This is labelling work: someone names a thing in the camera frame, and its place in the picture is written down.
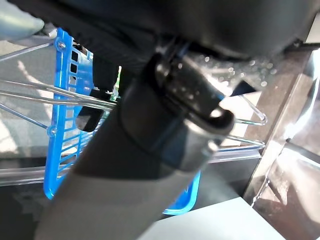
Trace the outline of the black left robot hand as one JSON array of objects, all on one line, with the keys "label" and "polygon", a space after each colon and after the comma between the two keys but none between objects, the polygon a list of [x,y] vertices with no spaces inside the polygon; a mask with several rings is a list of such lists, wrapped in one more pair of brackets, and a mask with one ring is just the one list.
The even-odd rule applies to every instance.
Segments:
[{"label": "black left robot hand", "polygon": [[37,240],[135,240],[234,126],[220,101],[258,90],[317,0],[16,0],[135,74],[44,211]]}]

